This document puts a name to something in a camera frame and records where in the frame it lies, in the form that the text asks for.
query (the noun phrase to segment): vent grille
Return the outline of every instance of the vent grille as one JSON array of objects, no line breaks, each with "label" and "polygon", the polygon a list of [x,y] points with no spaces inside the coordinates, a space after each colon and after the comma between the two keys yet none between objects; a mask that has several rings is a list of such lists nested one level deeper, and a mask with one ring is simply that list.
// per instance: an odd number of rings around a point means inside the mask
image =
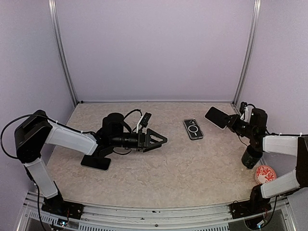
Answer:
[{"label": "vent grille", "polygon": [[[107,227],[101,227],[101,226],[95,226],[95,225],[88,225],[88,224],[79,224],[80,231],[123,231],[123,230],[130,230],[130,229],[110,229]],[[204,227],[199,229],[181,229],[179,231],[229,231],[229,226],[227,224],[225,225],[219,225],[219,226],[210,226],[210,227]]]},{"label": "vent grille", "polygon": [[[39,214],[38,212],[33,212],[33,211],[30,211],[30,214],[29,216],[35,220],[39,220]],[[41,214],[41,218],[42,218],[42,221],[45,222],[45,223],[48,223],[48,224],[52,224],[52,222],[54,224],[57,223],[57,219],[54,219],[54,218],[51,218],[50,216],[46,216],[44,214]]]}]

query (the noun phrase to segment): white wall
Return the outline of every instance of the white wall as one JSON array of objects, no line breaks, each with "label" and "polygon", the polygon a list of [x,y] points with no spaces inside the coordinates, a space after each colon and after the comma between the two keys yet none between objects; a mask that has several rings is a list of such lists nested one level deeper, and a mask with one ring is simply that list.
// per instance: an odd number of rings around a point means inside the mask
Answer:
[{"label": "white wall", "polygon": [[[0,130],[14,118],[37,109],[61,122],[67,121],[73,104],[58,57],[48,1],[0,1],[0,70]],[[4,145],[12,155],[15,127],[4,136]],[[44,159],[49,158],[51,149],[44,149]],[[13,230],[30,187],[23,165],[1,150],[1,231]]]},{"label": "white wall", "polygon": [[[270,132],[308,133],[308,1],[262,1],[255,46],[240,98],[264,109]],[[296,158],[266,162],[282,175]],[[308,227],[308,190],[289,197],[300,231]]]},{"label": "white wall", "polygon": [[229,101],[254,0],[57,0],[81,101]]}]

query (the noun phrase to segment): smartphone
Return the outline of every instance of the smartphone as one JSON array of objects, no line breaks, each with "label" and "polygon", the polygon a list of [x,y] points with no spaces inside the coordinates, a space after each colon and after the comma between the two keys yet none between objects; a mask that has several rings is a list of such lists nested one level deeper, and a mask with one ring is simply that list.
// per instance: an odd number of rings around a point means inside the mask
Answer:
[{"label": "smartphone", "polygon": [[186,128],[189,138],[192,141],[203,138],[203,133],[195,119],[185,119],[184,126]]},{"label": "smartphone", "polygon": [[95,168],[102,171],[107,171],[110,166],[110,163],[110,158],[95,158],[90,155],[84,155],[81,161],[81,165],[84,167]]},{"label": "smartphone", "polygon": [[227,126],[226,117],[228,116],[228,114],[222,112],[221,110],[211,107],[204,117],[220,129],[225,129]]}]

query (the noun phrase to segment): beige speckled floor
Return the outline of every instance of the beige speckled floor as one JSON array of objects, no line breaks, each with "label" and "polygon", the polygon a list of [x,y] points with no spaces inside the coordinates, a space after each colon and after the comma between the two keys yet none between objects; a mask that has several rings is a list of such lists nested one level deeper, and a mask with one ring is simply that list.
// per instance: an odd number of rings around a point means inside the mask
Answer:
[{"label": "beige speckled floor", "polygon": [[[121,156],[111,154],[107,172],[80,165],[82,154],[56,147],[48,169],[64,199],[99,205],[184,207],[211,205],[249,198],[256,182],[255,169],[241,163],[245,146],[228,129],[204,119],[215,106],[228,114],[228,103],[95,103],[79,104],[68,125],[97,131],[111,112],[132,109],[152,113],[149,128],[168,138],[163,147]],[[195,118],[204,138],[191,141],[183,125]],[[139,114],[127,122],[134,127]]]}]

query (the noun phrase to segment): phone with black case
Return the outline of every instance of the phone with black case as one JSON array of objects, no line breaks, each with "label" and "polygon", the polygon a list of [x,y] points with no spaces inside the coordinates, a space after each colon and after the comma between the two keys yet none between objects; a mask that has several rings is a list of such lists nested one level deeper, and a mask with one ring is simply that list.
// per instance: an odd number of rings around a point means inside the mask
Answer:
[{"label": "phone with black case", "polygon": [[195,119],[185,119],[184,126],[186,128],[189,138],[192,141],[203,138],[203,133]]},{"label": "phone with black case", "polygon": [[227,126],[228,115],[215,107],[211,107],[204,117],[220,129],[225,129]]}]

